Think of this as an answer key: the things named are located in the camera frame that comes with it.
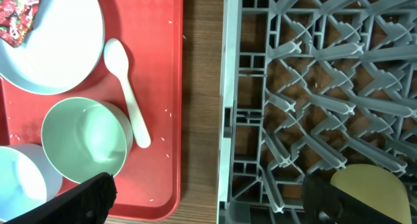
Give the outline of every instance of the light green cup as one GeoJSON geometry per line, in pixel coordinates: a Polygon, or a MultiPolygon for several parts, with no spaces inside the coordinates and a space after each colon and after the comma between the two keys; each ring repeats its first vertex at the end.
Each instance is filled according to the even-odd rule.
{"type": "Polygon", "coordinates": [[[42,144],[51,164],[82,183],[107,172],[116,176],[132,148],[132,127],[113,104],[68,98],[55,104],[42,125],[42,144]]]}

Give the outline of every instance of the gray dish rack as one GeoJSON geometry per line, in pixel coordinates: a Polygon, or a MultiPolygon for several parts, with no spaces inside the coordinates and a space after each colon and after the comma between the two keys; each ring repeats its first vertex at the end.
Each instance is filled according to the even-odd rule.
{"type": "Polygon", "coordinates": [[[299,190],[306,173],[344,168],[351,163],[347,156],[351,152],[404,181],[414,222],[417,0],[224,0],[222,51],[218,223],[304,223],[301,199],[284,196],[283,187],[299,190]],[[298,7],[303,1],[313,6],[298,7]],[[243,48],[246,16],[264,18],[257,21],[265,32],[260,49],[243,48]],[[373,43],[378,29],[384,36],[373,43]],[[283,41],[288,34],[293,37],[283,41]],[[329,34],[334,36],[330,42],[329,34]],[[337,63],[350,65],[339,68],[337,63]],[[272,75],[272,64],[283,71],[272,75]],[[317,66],[331,79],[322,88],[311,82],[310,73],[317,66]],[[271,79],[284,72],[285,83],[271,87],[271,79]],[[364,72],[371,81],[357,89],[355,79],[364,72]],[[239,94],[247,84],[243,79],[260,80],[259,92],[252,95],[261,104],[239,104],[239,94]],[[295,85],[307,94],[306,99],[286,94],[295,85]],[[334,89],[343,93],[341,98],[331,94],[334,89]],[[374,92],[387,97],[376,98],[374,92]],[[325,117],[306,128],[311,107],[325,117]],[[352,133],[350,120],[358,115],[366,124],[352,133]],[[271,127],[271,117],[281,122],[271,127]],[[404,128],[406,122],[411,126],[404,128]],[[236,153],[239,128],[245,127],[257,132],[251,155],[236,153]],[[294,128],[301,136],[291,144],[284,143],[282,138],[290,137],[288,129],[294,128]],[[329,143],[326,132],[338,132],[342,139],[329,143]],[[379,135],[382,146],[369,142],[369,134],[379,135]],[[299,166],[305,148],[319,157],[308,168],[299,166]],[[269,160],[263,159],[265,152],[269,160]],[[289,168],[295,176],[280,176],[282,169],[289,168]]]}

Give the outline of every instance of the wooden table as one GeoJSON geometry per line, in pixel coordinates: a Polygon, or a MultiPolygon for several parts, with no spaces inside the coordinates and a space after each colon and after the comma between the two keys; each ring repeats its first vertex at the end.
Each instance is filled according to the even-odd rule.
{"type": "Polygon", "coordinates": [[[160,223],[216,222],[222,32],[223,0],[184,0],[181,204],[160,223]]]}

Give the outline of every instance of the candy wrapper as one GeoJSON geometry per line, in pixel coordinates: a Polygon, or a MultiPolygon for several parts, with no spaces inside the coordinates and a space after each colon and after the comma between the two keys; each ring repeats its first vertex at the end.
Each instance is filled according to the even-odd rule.
{"type": "Polygon", "coordinates": [[[40,0],[0,0],[0,39],[20,46],[33,28],[40,0]]]}

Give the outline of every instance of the spoon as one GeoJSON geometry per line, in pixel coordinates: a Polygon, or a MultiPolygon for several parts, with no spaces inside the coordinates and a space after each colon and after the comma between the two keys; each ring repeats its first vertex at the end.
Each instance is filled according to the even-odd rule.
{"type": "Polygon", "coordinates": [[[104,48],[104,62],[107,69],[119,79],[122,85],[136,143],[141,148],[149,147],[149,145],[151,145],[151,137],[149,136],[141,110],[137,105],[132,87],[129,83],[129,60],[126,51],[119,40],[112,38],[107,41],[104,48]]]}

